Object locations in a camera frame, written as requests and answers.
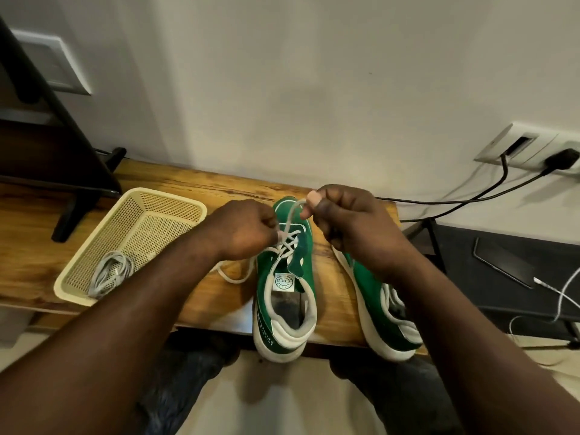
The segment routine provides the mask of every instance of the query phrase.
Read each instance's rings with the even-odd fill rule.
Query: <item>dark pants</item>
[[[125,432],[174,435],[201,388],[238,354],[227,335],[205,333],[199,337],[192,330],[172,333]],[[414,357],[394,364],[370,353],[349,357],[345,351],[330,361],[330,368],[368,398],[388,435],[464,433],[437,369],[425,359]]]

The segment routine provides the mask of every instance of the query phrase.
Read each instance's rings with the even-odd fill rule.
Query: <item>hand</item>
[[[190,232],[218,261],[235,261],[276,244],[279,227],[271,206],[248,199],[226,203]]]
[[[383,282],[395,282],[418,253],[370,192],[329,184],[311,191],[301,218],[314,215],[329,243],[348,252]]]

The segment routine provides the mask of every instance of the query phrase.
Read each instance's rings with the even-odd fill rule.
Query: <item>mesh basket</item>
[[[91,277],[107,252],[119,250],[139,270],[206,214],[203,203],[189,198],[145,188],[127,191],[61,272],[54,293],[63,300],[92,305],[96,300],[87,294]]]

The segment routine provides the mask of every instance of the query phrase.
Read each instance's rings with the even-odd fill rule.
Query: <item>white midsole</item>
[[[415,350],[410,351],[397,351],[390,346],[388,346],[381,336],[379,332],[375,328],[375,324],[373,324],[371,315],[368,313],[365,307],[365,302],[363,298],[363,294],[359,289],[359,285],[354,277],[354,273],[349,266],[348,261],[344,257],[344,255],[336,250],[334,247],[332,248],[334,255],[337,257],[338,262],[343,267],[343,269],[349,275],[351,281],[354,285],[354,291],[357,293],[357,305],[359,308],[359,320],[361,323],[362,333],[368,343],[368,346],[371,349],[379,354],[384,359],[390,360],[392,362],[403,362],[405,360],[410,359],[415,354]]]
[[[268,349],[266,344],[262,340],[262,336],[260,334],[260,328],[257,326],[257,305],[256,301],[254,301],[253,306],[253,326],[252,326],[252,335],[254,339],[254,345],[256,345],[257,352],[266,360],[275,363],[287,363],[291,362],[292,360],[297,359],[301,356],[302,351],[304,351],[304,347],[306,346],[306,342],[296,348],[293,352],[287,354],[278,354],[274,351]]]

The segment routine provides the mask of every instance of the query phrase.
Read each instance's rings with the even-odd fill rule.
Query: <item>green sneaker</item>
[[[413,357],[423,340],[417,326],[406,319],[405,304],[397,291],[378,281],[348,253],[339,252],[334,247],[332,251],[354,284],[361,328],[368,346],[382,358],[393,362]]]
[[[290,222],[288,236],[260,253],[256,263],[253,339],[262,357],[278,363],[301,355],[317,320],[312,229],[296,209],[299,203],[294,197],[274,204],[280,229],[284,231]]]

